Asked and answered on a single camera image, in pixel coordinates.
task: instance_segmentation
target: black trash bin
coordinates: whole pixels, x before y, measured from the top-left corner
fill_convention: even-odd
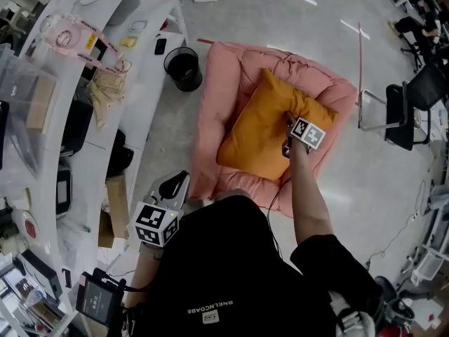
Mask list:
[[[198,55],[191,48],[176,48],[168,53],[163,68],[181,91],[196,90],[203,81]]]

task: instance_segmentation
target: clear plastic container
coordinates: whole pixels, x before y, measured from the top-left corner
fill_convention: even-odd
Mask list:
[[[0,45],[0,100],[9,104],[0,197],[29,187],[39,172],[47,115],[56,78]]]

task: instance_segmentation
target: orange pillow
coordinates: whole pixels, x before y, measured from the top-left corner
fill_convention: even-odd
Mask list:
[[[290,166],[282,156],[288,111],[324,131],[337,117],[337,112],[264,69],[259,86],[220,146],[217,163],[278,180]]]

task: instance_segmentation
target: pink cushion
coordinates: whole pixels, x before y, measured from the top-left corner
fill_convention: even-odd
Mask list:
[[[219,166],[216,162],[223,138],[248,103],[264,68],[339,113],[318,150],[309,155],[315,176],[323,166],[354,107],[356,88],[326,67],[302,56],[273,48],[215,43],[208,53],[199,110],[190,185],[192,198],[210,199],[218,192],[241,188],[257,205],[268,208],[281,183],[290,175],[287,170],[282,179],[274,182]],[[293,215],[291,183],[283,187],[272,209],[286,216]]]

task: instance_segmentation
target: gray concrete floor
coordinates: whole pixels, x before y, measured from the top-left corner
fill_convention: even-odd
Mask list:
[[[412,60],[400,52],[400,41],[387,26],[405,14],[391,0],[218,0],[182,7],[189,37],[235,41],[298,53],[319,61],[358,86],[358,34],[344,25],[361,23],[363,37],[363,88],[384,96],[389,84],[413,77]],[[208,45],[192,42],[205,72]],[[168,81],[157,108],[145,148],[134,200],[141,199],[152,181],[173,169],[189,169],[201,88],[181,93]],[[367,100],[365,113],[372,121],[384,112]],[[426,194],[431,176],[439,176],[429,147],[412,152],[384,142],[381,133],[357,129],[357,109],[340,135],[318,179],[330,210],[335,234],[361,262],[382,250],[419,208],[417,193],[422,180]],[[439,154],[437,147],[434,153]],[[273,230],[288,260],[295,248],[293,221],[270,214]],[[429,218],[419,216],[390,246],[384,258],[371,263],[373,275],[392,280],[410,250],[420,242]]]

